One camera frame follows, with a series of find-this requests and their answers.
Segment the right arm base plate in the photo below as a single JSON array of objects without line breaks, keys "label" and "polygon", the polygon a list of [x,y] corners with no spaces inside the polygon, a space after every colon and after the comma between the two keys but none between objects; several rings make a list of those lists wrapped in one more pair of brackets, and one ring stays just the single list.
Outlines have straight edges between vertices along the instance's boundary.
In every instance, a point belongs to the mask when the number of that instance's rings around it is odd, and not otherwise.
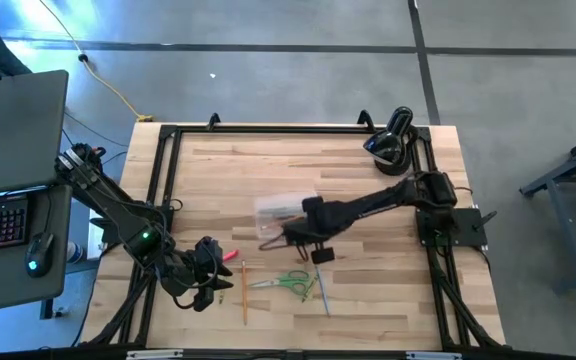
[{"label": "right arm base plate", "polygon": [[486,247],[485,224],[496,211],[482,215],[478,208],[417,210],[415,220],[420,243],[426,247]]}]

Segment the green-handled scissors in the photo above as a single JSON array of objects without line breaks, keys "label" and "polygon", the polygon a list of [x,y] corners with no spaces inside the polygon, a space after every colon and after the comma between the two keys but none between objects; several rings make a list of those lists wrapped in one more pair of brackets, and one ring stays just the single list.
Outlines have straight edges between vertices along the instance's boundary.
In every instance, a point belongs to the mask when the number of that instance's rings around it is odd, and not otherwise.
[{"label": "green-handled scissors", "polygon": [[310,282],[310,274],[303,270],[292,270],[270,280],[260,281],[249,285],[249,288],[261,289],[270,287],[283,287],[296,295],[304,295]]}]

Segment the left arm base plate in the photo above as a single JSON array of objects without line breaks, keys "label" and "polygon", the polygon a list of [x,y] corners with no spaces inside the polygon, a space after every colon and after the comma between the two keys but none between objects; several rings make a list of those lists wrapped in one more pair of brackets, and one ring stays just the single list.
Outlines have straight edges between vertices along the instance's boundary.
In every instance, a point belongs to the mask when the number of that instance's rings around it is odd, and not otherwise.
[{"label": "left arm base plate", "polygon": [[[171,237],[171,226],[173,222],[174,212],[177,208],[168,206],[155,206],[150,203],[126,202],[124,206],[129,210],[130,215],[139,218],[144,218],[149,223],[158,225],[168,238]],[[123,239],[119,234],[119,226],[115,221],[106,215],[93,217],[89,220],[90,224],[95,228],[103,231],[101,240],[108,245],[120,244]]]}]

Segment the yellow-green crayon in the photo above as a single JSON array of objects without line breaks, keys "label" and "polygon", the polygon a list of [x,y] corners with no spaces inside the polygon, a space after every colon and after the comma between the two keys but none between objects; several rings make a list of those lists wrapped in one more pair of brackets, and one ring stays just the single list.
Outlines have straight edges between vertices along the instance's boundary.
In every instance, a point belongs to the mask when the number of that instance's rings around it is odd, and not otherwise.
[{"label": "yellow-green crayon", "polygon": [[312,291],[313,291],[313,288],[317,282],[318,282],[318,276],[315,275],[310,280],[309,284],[307,285],[306,290],[305,290],[304,294],[302,295],[301,302],[305,302],[312,297]]}]

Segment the grey side desk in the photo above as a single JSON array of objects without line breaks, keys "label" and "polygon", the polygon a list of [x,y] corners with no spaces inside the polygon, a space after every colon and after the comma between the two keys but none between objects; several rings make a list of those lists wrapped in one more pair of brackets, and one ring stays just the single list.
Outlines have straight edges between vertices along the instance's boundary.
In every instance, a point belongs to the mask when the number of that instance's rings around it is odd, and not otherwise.
[{"label": "grey side desk", "polygon": [[31,204],[27,235],[44,232],[53,236],[52,266],[44,276],[32,278],[26,271],[25,245],[0,248],[0,308],[55,298],[62,293],[71,197],[69,186],[28,194]]}]

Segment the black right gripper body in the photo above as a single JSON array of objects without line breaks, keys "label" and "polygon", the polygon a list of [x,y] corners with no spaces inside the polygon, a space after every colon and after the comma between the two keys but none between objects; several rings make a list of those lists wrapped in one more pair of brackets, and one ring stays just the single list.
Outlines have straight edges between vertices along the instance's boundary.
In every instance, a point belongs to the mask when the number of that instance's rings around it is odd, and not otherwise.
[{"label": "black right gripper body", "polygon": [[298,220],[285,223],[282,235],[289,244],[313,244],[328,241],[351,226],[351,205],[328,201]]}]

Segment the white panel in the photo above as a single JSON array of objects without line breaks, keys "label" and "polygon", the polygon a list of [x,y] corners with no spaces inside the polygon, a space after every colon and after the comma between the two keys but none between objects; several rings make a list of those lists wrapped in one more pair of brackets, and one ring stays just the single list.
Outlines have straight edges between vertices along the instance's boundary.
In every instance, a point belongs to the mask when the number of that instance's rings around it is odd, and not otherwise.
[{"label": "white panel", "polygon": [[94,220],[100,219],[101,216],[94,210],[89,210],[89,224],[88,224],[88,241],[87,241],[87,259],[98,260],[106,245],[103,242],[104,230],[93,223]]}]

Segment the silver bracket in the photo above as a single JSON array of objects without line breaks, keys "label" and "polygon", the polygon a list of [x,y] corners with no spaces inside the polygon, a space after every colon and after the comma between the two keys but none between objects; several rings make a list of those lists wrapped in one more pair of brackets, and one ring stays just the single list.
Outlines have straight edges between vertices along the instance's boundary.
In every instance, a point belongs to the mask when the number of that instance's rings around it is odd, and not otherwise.
[{"label": "silver bracket", "polygon": [[177,360],[183,357],[181,349],[149,349],[128,351],[125,360]]},{"label": "silver bracket", "polygon": [[431,352],[431,351],[408,351],[405,353],[406,360],[463,360],[460,353]]}]

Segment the black desk lamp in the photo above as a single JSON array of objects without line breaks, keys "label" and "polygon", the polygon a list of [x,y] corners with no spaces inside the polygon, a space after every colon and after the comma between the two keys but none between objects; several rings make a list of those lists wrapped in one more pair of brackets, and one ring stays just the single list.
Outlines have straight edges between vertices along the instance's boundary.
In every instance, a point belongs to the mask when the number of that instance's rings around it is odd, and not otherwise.
[{"label": "black desk lamp", "polygon": [[377,169],[389,176],[404,174],[412,163],[418,130],[412,125],[413,112],[406,106],[396,108],[383,130],[369,137],[363,148],[373,157]]}]

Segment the black aluminium table frame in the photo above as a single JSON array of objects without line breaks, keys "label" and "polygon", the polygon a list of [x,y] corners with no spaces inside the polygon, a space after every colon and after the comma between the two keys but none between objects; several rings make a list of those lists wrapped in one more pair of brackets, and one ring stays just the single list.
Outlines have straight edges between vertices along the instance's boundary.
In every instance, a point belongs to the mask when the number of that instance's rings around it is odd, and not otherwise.
[{"label": "black aluminium table frame", "polygon": [[[294,248],[259,250],[257,197],[314,191],[348,201],[394,184],[364,150],[360,125],[204,125],[139,123],[124,158],[121,187],[139,200],[168,200],[180,248],[205,236],[225,251],[232,288],[202,312],[152,285],[137,302],[120,340],[150,348],[437,350],[440,333],[427,252],[410,208],[356,222],[332,241],[322,264],[330,308],[319,283],[312,297],[282,287],[249,288],[305,269]],[[246,261],[248,324],[242,316],[241,261]]]}]

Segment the grey laptop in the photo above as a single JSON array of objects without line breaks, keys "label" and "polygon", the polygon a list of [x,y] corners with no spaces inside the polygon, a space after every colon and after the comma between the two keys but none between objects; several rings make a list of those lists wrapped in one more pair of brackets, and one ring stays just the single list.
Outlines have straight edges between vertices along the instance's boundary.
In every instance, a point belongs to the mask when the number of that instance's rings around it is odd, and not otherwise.
[{"label": "grey laptop", "polygon": [[0,80],[0,192],[56,179],[68,79],[55,70]]}]

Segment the clear plastic supply box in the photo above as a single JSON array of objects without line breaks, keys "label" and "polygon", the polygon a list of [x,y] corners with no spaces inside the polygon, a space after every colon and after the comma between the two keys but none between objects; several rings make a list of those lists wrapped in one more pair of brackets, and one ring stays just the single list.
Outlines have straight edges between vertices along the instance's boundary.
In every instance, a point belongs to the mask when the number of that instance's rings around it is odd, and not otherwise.
[{"label": "clear plastic supply box", "polygon": [[302,210],[302,200],[314,197],[314,191],[288,192],[257,197],[254,200],[256,233],[259,240],[271,240],[281,234],[281,227],[262,231],[260,225],[270,217],[305,215]]}]

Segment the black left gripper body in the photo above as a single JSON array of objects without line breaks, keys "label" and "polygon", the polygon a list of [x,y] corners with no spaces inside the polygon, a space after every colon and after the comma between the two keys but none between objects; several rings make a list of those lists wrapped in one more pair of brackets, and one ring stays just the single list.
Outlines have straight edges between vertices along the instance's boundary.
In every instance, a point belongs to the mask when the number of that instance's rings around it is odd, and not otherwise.
[{"label": "black left gripper body", "polygon": [[194,250],[173,250],[160,261],[160,283],[173,297],[182,296],[189,289],[200,289],[213,283],[217,274],[217,262],[209,255],[209,262]]}]

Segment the black computer mouse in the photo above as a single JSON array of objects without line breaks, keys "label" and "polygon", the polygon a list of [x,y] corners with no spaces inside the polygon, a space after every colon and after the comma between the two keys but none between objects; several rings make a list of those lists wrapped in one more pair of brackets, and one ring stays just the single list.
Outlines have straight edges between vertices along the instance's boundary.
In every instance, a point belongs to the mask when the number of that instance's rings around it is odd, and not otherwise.
[{"label": "black computer mouse", "polygon": [[30,240],[25,253],[25,269],[31,278],[46,275],[52,267],[52,233],[38,233]]}]

